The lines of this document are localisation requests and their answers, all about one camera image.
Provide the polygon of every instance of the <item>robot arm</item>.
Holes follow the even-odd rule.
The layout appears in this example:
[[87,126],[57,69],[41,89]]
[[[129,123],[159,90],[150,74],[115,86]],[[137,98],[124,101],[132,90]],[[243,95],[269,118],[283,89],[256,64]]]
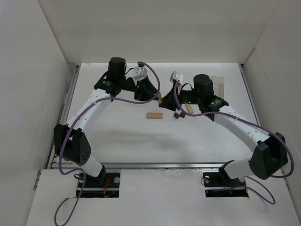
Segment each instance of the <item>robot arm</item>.
[[[163,103],[159,105],[160,107],[172,111],[177,109],[173,93],[176,81],[176,79],[173,80],[173,89],[162,98]],[[214,95],[213,83],[209,76],[205,74],[196,75],[193,82],[194,88],[192,90],[178,92],[177,98],[180,104],[196,104],[202,113],[222,112],[236,116],[236,118],[231,118],[221,114],[207,115],[212,121],[222,125],[242,140],[253,153],[250,159],[231,160],[221,166],[219,172],[223,174],[226,180],[250,175],[267,179],[287,164],[286,150],[279,141],[261,129],[238,121],[238,118],[244,118],[225,100]],[[281,134],[276,133],[276,135],[285,141]]]
[[86,111],[87,107],[94,105],[82,116],[71,132],[64,149],[63,158],[80,166],[90,177],[101,180],[105,168],[91,155],[91,146],[88,142],[91,127],[101,112],[112,102],[121,90],[134,92],[134,99],[139,101],[150,100],[157,92],[147,77],[147,70],[143,65],[134,68],[133,77],[125,77],[125,59],[114,57],[109,62],[108,71],[94,85],[94,90],[82,108],[66,124],[57,124],[54,129],[55,154],[59,156],[68,126],[72,125],[78,116]]

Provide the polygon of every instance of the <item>white wall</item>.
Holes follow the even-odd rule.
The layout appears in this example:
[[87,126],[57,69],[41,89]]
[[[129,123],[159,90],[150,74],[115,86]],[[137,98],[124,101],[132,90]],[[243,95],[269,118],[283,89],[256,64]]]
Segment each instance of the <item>white wall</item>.
[[77,63],[244,63],[280,0],[39,0]]
[[0,1],[0,225],[27,219],[68,72],[39,3]]
[[279,131],[293,152],[287,179],[301,218],[301,1],[282,0],[244,65],[262,125]]

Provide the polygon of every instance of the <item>small wooden block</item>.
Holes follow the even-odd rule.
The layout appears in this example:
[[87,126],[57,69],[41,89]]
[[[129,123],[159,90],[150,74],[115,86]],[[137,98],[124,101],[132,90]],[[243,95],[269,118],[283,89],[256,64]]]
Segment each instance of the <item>small wooden block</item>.
[[162,100],[161,93],[159,92],[159,94],[158,94],[158,105],[160,105],[161,103],[163,103],[163,100]]
[[178,118],[180,117],[180,115],[179,115],[177,112],[175,112],[175,113],[174,113],[174,117],[175,117],[176,119],[178,119]]
[[185,104],[185,106],[187,108],[188,113],[190,113],[190,114],[194,113],[193,108],[191,107],[191,105]]
[[180,113],[180,117],[181,117],[181,118],[185,118],[185,115],[186,115],[186,114],[185,114],[184,112],[181,112],[181,113]]
[[147,119],[163,119],[163,113],[152,113],[148,112],[146,114]]

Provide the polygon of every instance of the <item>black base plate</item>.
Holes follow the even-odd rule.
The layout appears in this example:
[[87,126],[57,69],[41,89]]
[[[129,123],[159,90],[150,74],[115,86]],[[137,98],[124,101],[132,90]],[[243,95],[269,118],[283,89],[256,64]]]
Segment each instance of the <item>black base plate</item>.
[[215,191],[217,187],[239,187],[243,186],[241,182],[231,179],[228,175],[221,172],[204,172],[203,178],[205,176],[209,177],[209,182],[204,180],[204,186],[206,188],[205,195],[206,197],[249,197],[247,190],[228,190],[228,191]]
[[[99,180],[95,180],[93,177],[89,177],[87,175],[86,183],[84,186],[84,190],[81,194],[81,198],[118,198],[119,197],[119,183],[114,182],[114,178],[120,178],[120,173],[108,173],[105,174],[105,179],[101,184],[99,184]],[[109,180],[109,185],[106,189],[105,196],[103,196],[103,189],[106,186],[106,181]],[[82,183],[78,183],[78,188],[76,191],[76,197],[78,197],[79,192],[82,188]]]

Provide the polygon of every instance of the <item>white panel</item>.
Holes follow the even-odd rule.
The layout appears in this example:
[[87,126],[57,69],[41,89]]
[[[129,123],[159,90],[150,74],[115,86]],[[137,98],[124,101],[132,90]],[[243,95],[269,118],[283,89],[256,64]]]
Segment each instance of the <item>white panel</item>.
[[40,0],[78,63],[244,63],[280,0]]
[[[67,226],[300,226],[283,179],[261,181],[276,205],[253,192],[250,198],[206,198],[198,169],[128,169],[121,171],[119,198],[82,198]],[[53,226],[54,213],[66,197],[75,197],[73,174],[43,170],[27,226]],[[248,186],[271,199],[260,185]],[[63,224],[74,205],[58,212]]]
[[68,66],[36,0],[0,3],[0,225],[25,223]]
[[261,123],[282,133],[293,151],[296,169],[287,181],[299,217],[301,217],[300,11],[300,1],[283,0],[244,66]]
[[[136,63],[128,63],[131,68]],[[172,88],[170,75],[178,71],[184,82],[204,73],[225,78],[225,100],[246,119],[256,122],[238,64],[234,63],[151,63],[161,81],[161,94]],[[91,95],[93,86],[107,71],[108,64],[82,64],[69,116],[74,116]],[[156,85],[154,75],[150,81]],[[134,100],[122,91],[119,98]],[[163,113],[162,120],[147,119],[147,112]],[[157,101],[134,105],[113,101],[92,126],[89,142],[99,162],[226,162],[251,155],[248,147],[223,126],[207,117],[174,118],[174,112],[159,108]]]

